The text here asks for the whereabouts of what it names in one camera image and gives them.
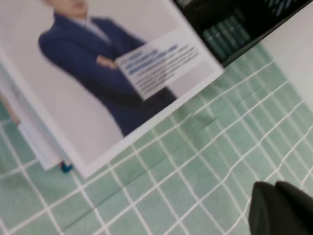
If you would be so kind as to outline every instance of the man's hand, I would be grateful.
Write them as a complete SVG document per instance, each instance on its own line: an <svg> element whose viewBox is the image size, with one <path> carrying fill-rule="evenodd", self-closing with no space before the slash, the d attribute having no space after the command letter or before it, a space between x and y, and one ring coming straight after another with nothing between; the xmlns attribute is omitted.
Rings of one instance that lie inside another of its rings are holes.
<svg viewBox="0 0 313 235"><path fill-rule="evenodd" d="M96 62L97 62L97 64L100 64L100 65L105 66L105 67L109 67L112 70L117 69L117 64L113 60L111 60L107 57L104 57L102 55L98 55Z"/></svg>

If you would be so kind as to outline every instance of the magazine page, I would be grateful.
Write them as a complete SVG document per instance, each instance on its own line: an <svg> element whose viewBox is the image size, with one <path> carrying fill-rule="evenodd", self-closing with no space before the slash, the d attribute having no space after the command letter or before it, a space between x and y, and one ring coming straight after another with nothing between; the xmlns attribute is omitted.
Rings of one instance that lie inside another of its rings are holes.
<svg viewBox="0 0 313 235"><path fill-rule="evenodd" d="M0 16L0 63L84 177L223 72L171 0L1 0Z"/></svg>

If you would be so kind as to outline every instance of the suit jacket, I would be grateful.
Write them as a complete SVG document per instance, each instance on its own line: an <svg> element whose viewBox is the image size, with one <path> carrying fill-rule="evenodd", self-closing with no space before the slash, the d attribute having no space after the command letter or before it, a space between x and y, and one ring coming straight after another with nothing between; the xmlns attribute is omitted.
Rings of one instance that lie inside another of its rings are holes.
<svg viewBox="0 0 313 235"><path fill-rule="evenodd" d="M108 36L107 44L88 29L57 13L52 27L39 38L43 54L71 74L109 110L124 135L129 134L176 98L163 89L143 101L119 70L96 63L99 55L113 61L144 42L114 24L110 19L92 18Z"/></svg>

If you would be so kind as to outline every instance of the photograph of man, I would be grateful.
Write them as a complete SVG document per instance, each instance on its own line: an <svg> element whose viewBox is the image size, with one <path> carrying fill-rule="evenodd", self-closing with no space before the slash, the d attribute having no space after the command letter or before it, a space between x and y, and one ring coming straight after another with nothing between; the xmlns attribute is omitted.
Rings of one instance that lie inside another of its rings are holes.
<svg viewBox="0 0 313 235"><path fill-rule="evenodd" d="M176 100L164 88L143 101L114 62L143 40L108 18L88 16L86 0L42 1L54 9L54 24L39 38L42 53L102 102L124 136Z"/></svg>

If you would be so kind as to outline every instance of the blue object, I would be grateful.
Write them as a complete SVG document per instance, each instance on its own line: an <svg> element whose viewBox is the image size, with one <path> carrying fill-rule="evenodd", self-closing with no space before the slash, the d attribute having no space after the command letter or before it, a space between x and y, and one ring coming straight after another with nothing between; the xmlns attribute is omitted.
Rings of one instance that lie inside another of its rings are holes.
<svg viewBox="0 0 313 235"><path fill-rule="evenodd" d="M164 88L143 101L119 69L97 64L99 55L113 61L145 44L110 19L91 19L110 39L108 44L88 29L55 13L53 26L39 38L43 54L71 74L109 110L124 136L176 100Z"/></svg>
<svg viewBox="0 0 313 235"><path fill-rule="evenodd" d="M67 174L69 173L71 170L73 170L73 165L70 164L70 165L67 165L65 162L61 162L60 163L60 169L63 173Z"/></svg>

